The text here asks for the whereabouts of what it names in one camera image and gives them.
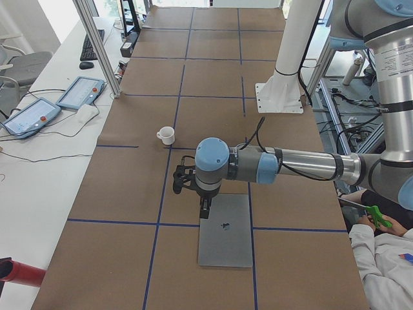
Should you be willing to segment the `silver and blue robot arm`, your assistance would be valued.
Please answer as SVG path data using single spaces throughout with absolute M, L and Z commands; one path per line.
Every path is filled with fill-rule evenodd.
M 374 53 L 386 148 L 349 155 L 242 145 L 218 138 L 199 143 L 194 187 L 200 217 L 208 218 L 224 179 L 270 184 L 278 174 L 342 180 L 412 208 L 412 2 L 334 1 L 330 46 Z

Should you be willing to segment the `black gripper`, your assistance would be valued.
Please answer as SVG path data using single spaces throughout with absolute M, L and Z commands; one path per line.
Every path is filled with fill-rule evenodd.
M 200 198 L 200 211 L 199 211 L 199 218 L 200 219 L 209 219 L 210 214 L 210 207 L 211 207 L 211 199 L 219 193 L 219 188 L 214 190 L 208 191 L 201 188 L 197 188 L 196 192 L 201 197 Z

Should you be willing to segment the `person's hand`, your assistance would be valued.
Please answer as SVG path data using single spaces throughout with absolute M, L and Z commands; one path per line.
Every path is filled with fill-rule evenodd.
M 397 220 L 383 215 L 383 219 L 390 222 L 392 227 L 385 227 L 381 223 L 379 223 L 379 230 L 383 233 L 393 234 L 394 236 L 403 236 L 408 230 L 402 226 Z M 376 230 L 376 226 L 374 225 L 371 216 L 362 216 L 358 220 L 358 224 L 363 224 L 369 226 L 373 231 Z

